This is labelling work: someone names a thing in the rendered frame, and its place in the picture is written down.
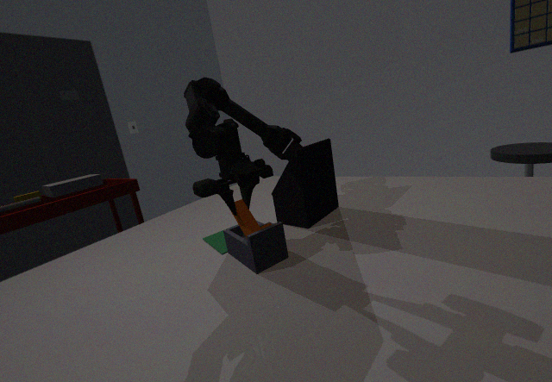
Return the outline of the orange l-shaped part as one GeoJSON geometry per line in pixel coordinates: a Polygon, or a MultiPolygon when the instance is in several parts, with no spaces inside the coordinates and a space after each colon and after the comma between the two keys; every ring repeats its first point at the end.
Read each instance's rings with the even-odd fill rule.
{"type": "Polygon", "coordinates": [[[271,223],[268,223],[260,227],[254,219],[252,213],[248,209],[247,205],[244,203],[243,199],[235,201],[235,207],[237,216],[234,216],[233,213],[232,214],[246,237],[247,235],[250,235],[260,229],[272,225],[271,223]]]}

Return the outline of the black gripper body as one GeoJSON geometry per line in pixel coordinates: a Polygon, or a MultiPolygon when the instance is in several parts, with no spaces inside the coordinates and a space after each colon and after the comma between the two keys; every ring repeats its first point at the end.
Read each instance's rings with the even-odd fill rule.
{"type": "MultiPolygon", "coordinates": [[[[220,173],[219,176],[221,179],[214,180],[214,179],[204,179],[197,182],[194,182],[193,184],[193,191],[194,194],[199,197],[209,197],[212,195],[219,193],[223,193],[225,191],[230,191],[229,185],[236,183],[235,180],[232,179],[232,175],[229,175],[228,169],[229,169],[229,161],[231,161],[232,158],[235,158],[236,161],[243,160],[243,155],[245,153],[242,153],[242,149],[238,148],[236,150],[227,151],[224,153],[220,153],[216,156],[216,160],[218,160],[219,167],[220,167],[220,173]],[[229,181],[228,181],[229,180],[229,181]]],[[[261,175],[262,178],[268,178],[273,176],[273,169],[266,165],[267,173],[264,175],[261,175]]]]}

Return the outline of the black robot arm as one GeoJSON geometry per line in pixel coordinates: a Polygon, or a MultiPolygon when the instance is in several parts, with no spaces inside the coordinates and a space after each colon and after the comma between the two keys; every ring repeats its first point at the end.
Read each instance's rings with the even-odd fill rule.
{"type": "MultiPolygon", "coordinates": [[[[237,130],[239,125],[233,119],[260,136],[264,146],[281,160],[289,161],[295,149],[302,147],[299,144],[302,140],[298,135],[288,128],[267,125],[229,99],[226,90],[212,78],[204,77],[189,82],[184,97],[189,109],[185,126],[192,139],[193,149],[201,158],[209,159],[241,148],[237,130]],[[226,119],[216,126],[220,117],[219,110],[233,119],[226,119]],[[285,150],[292,139],[294,140],[285,150]]],[[[251,162],[249,155],[243,155],[241,161],[235,162],[235,158],[229,161],[228,172],[232,175],[230,180],[245,187],[258,184],[260,176],[267,173],[267,168],[263,159],[251,162]]]]}

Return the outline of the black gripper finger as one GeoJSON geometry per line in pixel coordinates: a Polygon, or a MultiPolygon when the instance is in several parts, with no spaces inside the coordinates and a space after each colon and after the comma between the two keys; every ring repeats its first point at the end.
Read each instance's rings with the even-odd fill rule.
{"type": "Polygon", "coordinates": [[[241,197],[244,201],[244,203],[247,205],[248,209],[249,209],[249,206],[250,206],[250,201],[251,201],[251,196],[252,196],[252,192],[253,192],[253,188],[256,186],[257,184],[251,184],[251,185],[247,185],[245,187],[240,187],[240,191],[241,191],[241,197]]]}
{"type": "Polygon", "coordinates": [[[228,205],[228,207],[230,208],[230,210],[232,211],[232,213],[234,214],[234,216],[237,216],[237,213],[236,213],[236,207],[235,207],[235,201],[233,199],[233,190],[230,190],[230,191],[225,191],[223,193],[217,193],[223,200],[224,202],[228,205]]]}

